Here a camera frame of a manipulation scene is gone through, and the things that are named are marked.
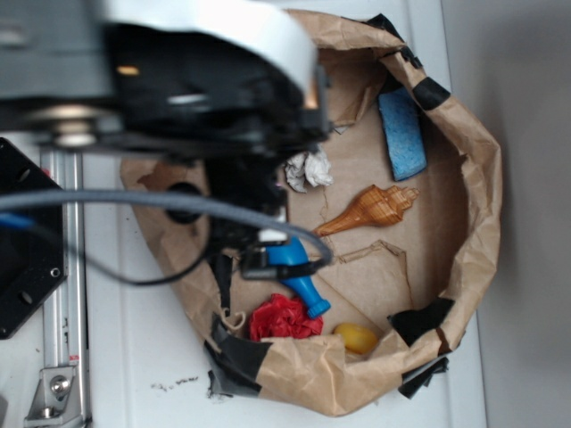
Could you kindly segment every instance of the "gray cable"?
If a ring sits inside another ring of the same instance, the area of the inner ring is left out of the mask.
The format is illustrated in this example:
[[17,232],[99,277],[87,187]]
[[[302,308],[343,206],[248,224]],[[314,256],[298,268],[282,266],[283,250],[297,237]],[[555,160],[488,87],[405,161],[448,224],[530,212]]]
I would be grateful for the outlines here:
[[0,212],[62,205],[70,202],[124,203],[208,214],[248,226],[276,229],[289,236],[304,239],[321,253],[321,259],[313,262],[316,269],[328,265],[333,259],[331,250],[309,230],[289,223],[280,223],[266,214],[204,196],[124,190],[44,190],[1,196]]

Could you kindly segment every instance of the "black tape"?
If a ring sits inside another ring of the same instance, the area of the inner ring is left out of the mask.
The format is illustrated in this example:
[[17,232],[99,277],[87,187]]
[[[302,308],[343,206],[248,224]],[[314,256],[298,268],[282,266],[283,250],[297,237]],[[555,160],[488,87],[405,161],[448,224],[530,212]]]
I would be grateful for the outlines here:
[[230,308],[230,285],[232,284],[232,258],[224,254],[212,256],[209,264],[220,291],[222,308]]
[[408,46],[404,46],[399,52],[401,53],[402,58],[404,58],[405,61],[410,62],[415,69],[422,68],[422,62],[420,62],[420,59],[410,50]]
[[208,342],[204,344],[204,350],[212,368],[208,373],[211,379],[210,394],[244,397],[257,397],[260,394],[261,386],[238,373],[224,355],[217,353]]
[[439,357],[423,366],[402,375],[403,384],[399,392],[407,399],[412,399],[422,386],[428,386],[432,376],[448,371],[449,360]]
[[424,111],[433,110],[450,98],[451,93],[431,78],[425,78],[412,88],[418,105]]
[[212,324],[212,339],[221,350],[218,353],[205,343],[212,372],[218,379],[218,384],[213,386],[227,394],[258,395],[261,387],[256,383],[256,377],[271,343],[252,342],[231,335],[218,316]]
[[437,298],[421,310],[405,310],[388,317],[389,323],[412,346],[424,333],[440,326],[454,305],[454,300]]
[[404,43],[404,40],[394,27],[393,23],[390,22],[389,19],[386,16],[384,16],[382,13],[379,13],[375,18],[371,18],[370,20],[368,20],[366,24],[370,25],[371,27],[375,27],[376,29],[383,29],[384,31],[399,38]]

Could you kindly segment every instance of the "crumpled paper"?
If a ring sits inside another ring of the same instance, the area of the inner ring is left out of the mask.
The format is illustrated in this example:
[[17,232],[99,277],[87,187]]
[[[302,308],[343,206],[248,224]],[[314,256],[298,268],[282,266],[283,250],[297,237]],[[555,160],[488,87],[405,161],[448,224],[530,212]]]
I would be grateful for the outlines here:
[[264,337],[305,339],[321,334],[322,330],[323,318],[309,318],[307,307],[299,297],[288,299],[274,293],[250,316],[250,340],[256,342]]
[[331,162],[320,144],[316,153],[301,152],[288,160],[285,165],[285,179],[296,192],[307,193],[304,186],[306,180],[313,187],[334,183],[329,174],[330,169]]

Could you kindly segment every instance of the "paper bag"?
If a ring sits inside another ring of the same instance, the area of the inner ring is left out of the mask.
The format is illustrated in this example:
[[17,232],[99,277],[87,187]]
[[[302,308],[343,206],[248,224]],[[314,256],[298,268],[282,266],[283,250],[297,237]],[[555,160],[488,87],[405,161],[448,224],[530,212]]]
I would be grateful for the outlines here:
[[[323,144],[335,183],[291,192],[290,221],[315,228],[340,214],[362,189],[394,185],[375,103],[388,79],[405,86],[422,110],[428,167],[399,184],[417,188],[419,197],[397,225],[324,238],[335,262],[313,277],[332,304],[320,336],[248,341],[248,315],[273,292],[292,294],[278,283],[242,280],[231,262],[226,277],[203,263],[173,290],[204,342],[215,391],[339,416],[394,388],[411,395],[418,388],[412,381],[442,369],[443,356],[459,346],[496,271],[501,152],[482,124],[426,76],[382,15],[369,24],[315,12],[291,15],[321,49],[333,83],[331,119],[351,126]],[[207,191],[199,167],[126,160],[121,175],[128,189],[165,190],[190,181]],[[135,211],[165,274],[198,254],[200,224],[180,226],[156,210]],[[341,337],[332,334],[342,322],[370,328],[378,345],[365,356],[346,352]]]

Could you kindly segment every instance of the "orange seashell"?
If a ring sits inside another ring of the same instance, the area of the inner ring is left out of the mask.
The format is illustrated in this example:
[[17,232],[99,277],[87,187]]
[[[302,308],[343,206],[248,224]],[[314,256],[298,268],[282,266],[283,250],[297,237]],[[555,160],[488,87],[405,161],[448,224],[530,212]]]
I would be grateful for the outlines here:
[[359,226],[390,226],[402,221],[402,213],[412,207],[418,189],[398,187],[386,190],[372,185],[359,193],[339,217],[319,226],[313,232],[327,236]]

